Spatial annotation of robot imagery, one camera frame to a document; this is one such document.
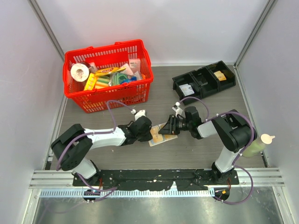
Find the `beige leather card holder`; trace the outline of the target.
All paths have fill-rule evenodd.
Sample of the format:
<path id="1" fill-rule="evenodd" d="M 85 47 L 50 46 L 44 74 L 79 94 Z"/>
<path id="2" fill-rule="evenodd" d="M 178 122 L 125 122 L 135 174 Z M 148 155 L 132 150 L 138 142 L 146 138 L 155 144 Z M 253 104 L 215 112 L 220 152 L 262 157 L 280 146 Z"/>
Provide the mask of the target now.
<path id="1" fill-rule="evenodd" d="M 152 135 L 152 139 L 149 140 L 149 146 L 153 147 L 159 144 L 162 144 L 164 142 L 176 139 L 178 136 L 177 135 L 164 135 L 164 134 L 159 134 L 158 132 L 162 129 L 162 127 L 166 123 L 162 123 L 156 126 L 153 126 L 150 133 Z"/>

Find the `gold VIP card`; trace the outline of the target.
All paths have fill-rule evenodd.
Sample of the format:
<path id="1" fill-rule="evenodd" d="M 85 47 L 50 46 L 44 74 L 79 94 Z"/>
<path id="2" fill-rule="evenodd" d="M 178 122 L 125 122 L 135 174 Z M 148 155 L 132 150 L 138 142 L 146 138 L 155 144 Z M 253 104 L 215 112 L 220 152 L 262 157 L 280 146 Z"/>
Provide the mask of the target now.
<path id="1" fill-rule="evenodd" d="M 218 78 L 219 81 L 225 81 L 227 78 L 220 70 L 214 72 L 214 75 Z"/>

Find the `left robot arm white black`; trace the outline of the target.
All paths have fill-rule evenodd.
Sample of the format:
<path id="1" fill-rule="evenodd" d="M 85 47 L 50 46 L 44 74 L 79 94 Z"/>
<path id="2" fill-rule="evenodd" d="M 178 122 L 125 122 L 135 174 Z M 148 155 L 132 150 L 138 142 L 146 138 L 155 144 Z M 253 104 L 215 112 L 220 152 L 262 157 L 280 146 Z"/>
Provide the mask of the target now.
<path id="1" fill-rule="evenodd" d="M 136 141 L 149 141 L 152 139 L 151 126 L 151 120 L 145 116 L 127 125 L 118 125 L 115 129 L 91 130 L 74 124 L 52 142 L 50 147 L 59 161 L 59 169 L 72 170 L 76 178 L 94 186 L 100 180 L 100 171 L 85 157 L 87 153 L 100 147 L 120 147 L 132 145 Z"/>

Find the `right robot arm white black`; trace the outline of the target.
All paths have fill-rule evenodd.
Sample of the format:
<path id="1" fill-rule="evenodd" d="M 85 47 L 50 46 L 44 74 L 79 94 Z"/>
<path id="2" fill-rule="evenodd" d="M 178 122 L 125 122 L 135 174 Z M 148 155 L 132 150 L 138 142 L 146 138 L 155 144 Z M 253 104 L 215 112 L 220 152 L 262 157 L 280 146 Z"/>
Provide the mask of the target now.
<path id="1" fill-rule="evenodd" d="M 241 151 L 256 139 L 256 131 L 250 121 L 236 110 L 217 115 L 205 122 L 194 106 L 185 108 L 184 113 L 184 116 L 170 115 L 158 133 L 178 135 L 181 131 L 189 131 L 198 140 L 217 134 L 223 143 L 223 149 L 211 166 L 210 179 L 216 184 L 224 183 L 232 174 Z"/>

